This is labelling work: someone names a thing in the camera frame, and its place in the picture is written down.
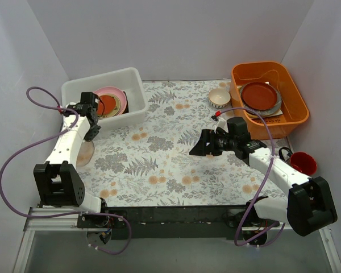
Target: table surface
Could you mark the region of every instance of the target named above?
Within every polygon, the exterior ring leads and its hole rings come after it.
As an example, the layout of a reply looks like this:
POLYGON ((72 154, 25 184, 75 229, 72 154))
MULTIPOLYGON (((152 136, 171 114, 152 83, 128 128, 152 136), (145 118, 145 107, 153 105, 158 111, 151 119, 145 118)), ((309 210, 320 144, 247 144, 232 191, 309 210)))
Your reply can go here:
MULTIPOLYGON (((89 193, 109 206, 245 204, 264 175, 237 159, 190 156, 202 129, 213 129, 213 88, 229 80, 144 82, 149 110, 141 124, 103 131, 91 161, 77 168, 89 193)), ((224 114, 227 119, 232 112, 224 114)), ((276 139, 276 151, 287 146, 276 139)), ((270 180, 262 195, 286 198, 270 180)))

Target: pink plate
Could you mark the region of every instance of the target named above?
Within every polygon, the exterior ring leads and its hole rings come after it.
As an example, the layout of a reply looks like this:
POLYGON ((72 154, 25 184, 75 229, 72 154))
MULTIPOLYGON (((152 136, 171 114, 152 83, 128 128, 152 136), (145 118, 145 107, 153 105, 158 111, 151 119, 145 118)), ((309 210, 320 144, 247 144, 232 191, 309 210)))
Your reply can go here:
POLYGON ((99 97, 103 95, 107 95, 107 94, 117 96, 120 100, 121 107, 120 107, 120 111, 116 115, 121 115, 122 113, 124 113, 126 105, 127 105, 126 96, 124 92, 122 92, 119 88, 108 86, 108 87, 100 88, 96 90, 94 93, 98 95, 99 97))

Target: dark red plate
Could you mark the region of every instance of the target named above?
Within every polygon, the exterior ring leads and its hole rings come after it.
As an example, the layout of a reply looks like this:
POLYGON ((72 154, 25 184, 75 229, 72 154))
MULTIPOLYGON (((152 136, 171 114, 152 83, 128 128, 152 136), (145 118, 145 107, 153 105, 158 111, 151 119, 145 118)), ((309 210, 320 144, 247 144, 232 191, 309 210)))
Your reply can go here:
POLYGON ((275 105, 278 95, 275 89, 269 84, 251 82, 244 86, 242 99, 249 107, 264 111, 275 105))

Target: orange plastic bin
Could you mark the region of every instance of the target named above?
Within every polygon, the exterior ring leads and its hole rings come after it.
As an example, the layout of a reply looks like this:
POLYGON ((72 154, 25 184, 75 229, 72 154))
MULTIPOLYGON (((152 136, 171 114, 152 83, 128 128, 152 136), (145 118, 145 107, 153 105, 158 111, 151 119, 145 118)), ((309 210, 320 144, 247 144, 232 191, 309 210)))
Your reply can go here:
MULTIPOLYGON (((308 108, 286 68, 274 61, 243 63, 236 65, 231 71, 234 84, 230 84, 231 103, 233 107, 243 107, 239 87, 249 82, 266 82, 275 87, 281 97, 282 115, 264 118, 273 138, 289 135, 299 124, 309 117, 308 108)), ((250 118, 245 110, 236 110, 237 116, 246 120, 248 130, 254 139, 269 139, 267 131, 258 119, 250 118)))

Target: white bowl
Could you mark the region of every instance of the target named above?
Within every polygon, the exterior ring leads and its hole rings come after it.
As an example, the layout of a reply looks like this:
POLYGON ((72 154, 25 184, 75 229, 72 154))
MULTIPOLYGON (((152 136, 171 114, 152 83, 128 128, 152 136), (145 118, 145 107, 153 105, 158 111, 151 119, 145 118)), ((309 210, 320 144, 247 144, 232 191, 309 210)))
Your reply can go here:
POLYGON ((231 96, 225 88, 215 88, 209 93, 209 100, 213 107, 224 108, 230 102, 231 96))

